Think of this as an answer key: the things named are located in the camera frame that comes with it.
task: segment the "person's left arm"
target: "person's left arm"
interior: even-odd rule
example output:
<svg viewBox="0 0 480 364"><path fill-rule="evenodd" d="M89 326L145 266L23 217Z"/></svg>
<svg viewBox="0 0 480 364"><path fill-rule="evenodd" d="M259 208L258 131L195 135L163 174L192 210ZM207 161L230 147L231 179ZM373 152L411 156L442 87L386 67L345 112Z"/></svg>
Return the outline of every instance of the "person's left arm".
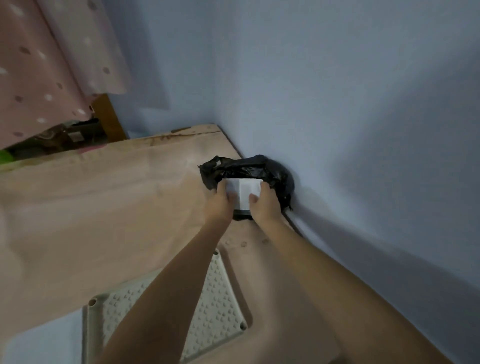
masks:
<svg viewBox="0 0 480 364"><path fill-rule="evenodd" d="M177 364L212 254L227 230L236 195L218 184L207 201L205 224L162 269L111 336L96 364Z"/></svg>

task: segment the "green object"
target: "green object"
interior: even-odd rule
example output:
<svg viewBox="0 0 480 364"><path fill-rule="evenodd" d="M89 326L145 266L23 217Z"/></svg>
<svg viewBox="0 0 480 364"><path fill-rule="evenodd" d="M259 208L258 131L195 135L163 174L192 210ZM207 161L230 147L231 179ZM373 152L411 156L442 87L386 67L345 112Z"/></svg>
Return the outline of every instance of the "green object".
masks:
<svg viewBox="0 0 480 364"><path fill-rule="evenodd" d="M13 162L15 159L6 150L0 150L0 164Z"/></svg>

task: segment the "black plastic bag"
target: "black plastic bag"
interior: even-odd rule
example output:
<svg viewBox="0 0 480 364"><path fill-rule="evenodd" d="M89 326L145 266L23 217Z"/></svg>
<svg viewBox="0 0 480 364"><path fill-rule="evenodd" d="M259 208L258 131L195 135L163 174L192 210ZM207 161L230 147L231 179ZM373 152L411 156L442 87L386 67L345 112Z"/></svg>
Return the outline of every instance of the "black plastic bag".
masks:
<svg viewBox="0 0 480 364"><path fill-rule="evenodd" d="M291 209L290 199L295 188L291 173L280 163L261 154L244 159L216 156L198 168L202 181L209 190L216 188L224 178L257 178L268 182L275 190L282 210L286 207ZM250 215L245 215L240 210L235 210L233 218L234 220L252 219Z"/></svg>

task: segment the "person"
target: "person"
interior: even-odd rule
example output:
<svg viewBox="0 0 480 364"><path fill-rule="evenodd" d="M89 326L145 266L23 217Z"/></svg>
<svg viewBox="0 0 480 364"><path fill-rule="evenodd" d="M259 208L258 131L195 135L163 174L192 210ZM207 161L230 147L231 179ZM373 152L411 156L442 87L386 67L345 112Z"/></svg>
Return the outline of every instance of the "person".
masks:
<svg viewBox="0 0 480 364"><path fill-rule="evenodd" d="M198 234L140 296L96 364L179 362L212 254L232 220L236 198L227 194L225 181L218 184ZM345 362L450 362L370 287L286 225L275 191L266 182L259 198L250 195L250 211L334 331Z"/></svg>

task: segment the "polka dot curtain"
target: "polka dot curtain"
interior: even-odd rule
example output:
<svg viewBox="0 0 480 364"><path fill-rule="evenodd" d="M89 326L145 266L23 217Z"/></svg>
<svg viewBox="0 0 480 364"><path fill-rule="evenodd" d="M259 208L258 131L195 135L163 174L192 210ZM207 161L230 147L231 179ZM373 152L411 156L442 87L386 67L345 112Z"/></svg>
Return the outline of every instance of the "polka dot curtain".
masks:
<svg viewBox="0 0 480 364"><path fill-rule="evenodd" d="M0 149L68 120L128 70L100 0L0 0Z"/></svg>

